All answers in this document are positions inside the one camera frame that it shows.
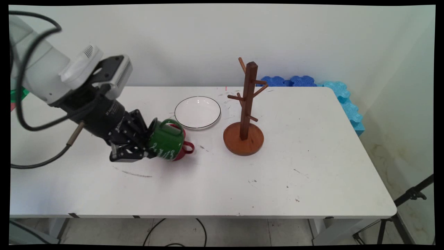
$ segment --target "red mug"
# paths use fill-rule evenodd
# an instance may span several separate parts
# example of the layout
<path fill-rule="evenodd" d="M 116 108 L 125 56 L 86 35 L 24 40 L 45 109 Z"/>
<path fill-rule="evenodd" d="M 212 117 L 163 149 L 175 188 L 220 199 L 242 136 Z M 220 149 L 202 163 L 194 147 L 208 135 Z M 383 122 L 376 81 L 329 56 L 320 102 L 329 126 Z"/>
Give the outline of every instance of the red mug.
<path fill-rule="evenodd" d="M 176 124 L 168 124 L 168 125 L 179 129 L 179 127 L 177 127 Z M 186 150 L 185 146 L 189 146 L 191 148 L 191 150 Z M 183 141 L 182 149 L 180 150 L 179 154 L 176 156 L 176 158 L 173 161 L 178 161 L 178 160 L 182 159 L 186 154 L 190 154 L 193 152 L 194 152 L 194 145 L 189 141 Z"/>

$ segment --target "mug handle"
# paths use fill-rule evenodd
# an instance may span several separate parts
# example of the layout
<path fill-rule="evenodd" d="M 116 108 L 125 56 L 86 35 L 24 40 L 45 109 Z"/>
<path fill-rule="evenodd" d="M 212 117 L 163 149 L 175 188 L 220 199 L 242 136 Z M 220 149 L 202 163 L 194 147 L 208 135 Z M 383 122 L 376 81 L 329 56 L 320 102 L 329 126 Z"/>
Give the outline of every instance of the mug handle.
<path fill-rule="evenodd" d="M 189 146 L 190 148 L 192 148 L 192 150 L 186 150 L 185 147 L 182 146 L 182 149 L 185 153 L 192 153 L 194 152 L 194 144 L 192 144 L 189 141 L 183 141 L 183 145 Z"/>
<path fill-rule="evenodd" d="M 160 124 L 160 128 L 162 128 L 165 124 L 167 124 L 167 123 L 171 123 L 171 124 L 174 124 L 174 125 L 176 125 L 176 126 L 178 126 L 179 127 L 179 129 L 180 129 L 180 133 L 178 133 L 178 134 L 172 134 L 172 133 L 170 133 L 170 132 L 167 132 L 167 133 L 169 133 L 169 134 L 171 134 L 171 135 L 182 135 L 183 134 L 183 127 L 182 127 L 182 125 L 180 125 L 180 123 L 178 123 L 177 121 L 175 121 L 175 120 L 173 120 L 173 119 L 166 119 L 166 120 L 164 120 L 161 124 Z"/>

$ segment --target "white table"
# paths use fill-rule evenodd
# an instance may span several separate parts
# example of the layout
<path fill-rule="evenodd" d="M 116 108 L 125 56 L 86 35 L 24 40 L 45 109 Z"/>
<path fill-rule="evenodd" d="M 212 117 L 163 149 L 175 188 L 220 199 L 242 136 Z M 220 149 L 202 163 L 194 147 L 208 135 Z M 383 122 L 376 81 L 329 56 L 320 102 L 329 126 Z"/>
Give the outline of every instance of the white table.
<path fill-rule="evenodd" d="M 232 154 L 222 139 L 241 113 L 239 102 L 226 96 L 239 91 L 242 87 L 126 87 L 119 102 L 127 111 L 139 109 L 147 124 L 154 117 L 173 117 L 176 105 L 191 96 L 215 99 L 221 119 L 209 129 L 187 130 L 186 140 L 196 150 L 176 162 L 110 162 L 111 148 L 84 130 L 59 160 L 11 169 L 10 216 L 309 218 L 317 245 L 396 213 L 332 90 L 270 87 L 258 95 L 252 115 L 265 140 L 259 152 L 246 157 Z M 65 114 L 32 94 L 23 107 L 31 125 Z M 12 111 L 11 162 L 53 157 L 76 126 L 66 121 L 29 132 Z M 341 220 L 325 230 L 326 217 Z"/>

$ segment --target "white plate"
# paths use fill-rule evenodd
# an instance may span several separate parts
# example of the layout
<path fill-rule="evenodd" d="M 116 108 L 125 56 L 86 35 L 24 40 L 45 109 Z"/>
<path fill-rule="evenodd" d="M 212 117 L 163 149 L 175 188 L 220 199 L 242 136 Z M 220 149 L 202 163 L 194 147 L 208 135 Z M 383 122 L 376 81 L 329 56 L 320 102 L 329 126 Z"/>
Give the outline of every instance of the white plate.
<path fill-rule="evenodd" d="M 186 128 L 205 129 L 219 119 L 221 107 L 209 97 L 189 97 L 177 104 L 174 115 Z"/>

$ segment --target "green mug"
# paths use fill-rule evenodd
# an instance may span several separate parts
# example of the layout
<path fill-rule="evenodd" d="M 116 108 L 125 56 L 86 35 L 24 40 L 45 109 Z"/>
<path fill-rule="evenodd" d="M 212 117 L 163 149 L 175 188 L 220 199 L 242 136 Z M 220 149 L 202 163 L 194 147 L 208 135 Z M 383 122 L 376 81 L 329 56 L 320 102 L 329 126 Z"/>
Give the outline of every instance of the green mug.
<path fill-rule="evenodd" d="M 174 124 L 179 129 L 167 126 L 167 124 Z M 172 119 L 159 122 L 157 118 L 154 118 L 148 130 L 151 131 L 151 136 L 148 140 L 148 150 L 157 157 L 173 161 L 180 153 L 185 139 L 182 125 Z"/>

